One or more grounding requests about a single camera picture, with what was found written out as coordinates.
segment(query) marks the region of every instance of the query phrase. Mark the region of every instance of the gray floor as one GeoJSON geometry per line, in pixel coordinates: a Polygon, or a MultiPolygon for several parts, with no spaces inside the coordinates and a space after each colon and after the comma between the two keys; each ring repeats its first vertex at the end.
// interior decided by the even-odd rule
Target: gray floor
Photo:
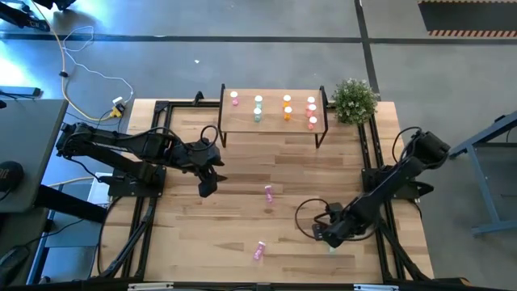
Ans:
{"type": "MultiPolygon", "coordinates": [[[[63,34],[95,25],[97,33],[130,36],[359,36],[352,0],[147,3],[78,0],[73,11],[46,15],[63,34]]],[[[416,1],[363,0],[363,5],[370,37],[428,37],[416,1]]],[[[4,23],[0,29],[35,33],[4,23]]],[[[395,102],[401,127],[421,126],[453,146],[517,108],[516,49],[511,45],[375,44],[372,55],[381,98],[395,102]]],[[[97,42],[75,55],[93,70],[126,78],[135,98],[186,98],[199,90],[213,98],[222,82],[277,88],[322,84],[331,91],[340,79],[367,78],[361,44],[97,42]]],[[[103,80],[80,68],[72,70],[68,62],[69,96],[91,115],[104,113],[112,99],[128,96],[121,82],[103,80]]],[[[53,41],[0,41],[0,83],[4,85],[38,86],[44,90],[43,98],[60,98],[60,69],[61,57],[53,41]]],[[[66,121],[75,119],[67,116],[66,121]]],[[[511,140],[517,141],[517,133],[511,140]]],[[[84,161],[94,171],[107,170],[84,161]]],[[[84,175],[80,167],[54,157],[44,182],[84,175]]],[[[472,226],[488,222],[488,214],[469,160],[459,157],[425,173],[421,180],[435,185],[435,191],[422,199],[435,275],[464,276],[475,285],[517,289],[517,231],[480,238],[470,234],[472,226]]],[[[507,198],[503,206],[513,207],[516,200],[507,198]]],[[[92,256],[91,248],[61,250],[50,257],[70,252],[78,258],[92,256]]],[[[60,272],[51,259],[45,271],[58,280],[69,280],[84,276],[90,266],[75,267],[77,273],[71,271],[74,266],[60,272]]]]}

